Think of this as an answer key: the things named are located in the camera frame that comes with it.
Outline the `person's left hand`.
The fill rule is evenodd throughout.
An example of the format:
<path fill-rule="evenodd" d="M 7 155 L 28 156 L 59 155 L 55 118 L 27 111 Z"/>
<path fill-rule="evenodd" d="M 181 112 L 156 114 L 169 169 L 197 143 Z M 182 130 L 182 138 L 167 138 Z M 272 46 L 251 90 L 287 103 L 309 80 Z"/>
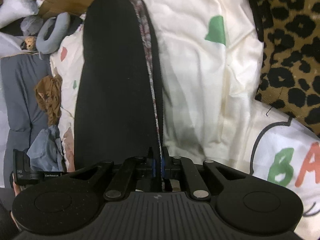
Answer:
<path fill-rule="evenodd" d="M 15 184 L 15 182 L 13 182 L 12 185 L 13 185 L 13 189 L 14 189 L 14 193 L 15 193 L 15 197 L 16 197 L 19 193 L 21 193 L 22 190 L 21 190 L 21 187 L 19 185 Z M 11 215 L 11 218 L 12 218 L 13 222 L 17 226 L 17 228 L 19 228 L 19 226 L 18 226 L 18 224 L 17 224 L 12 212 L 10 212 L 10 215 Z"/>

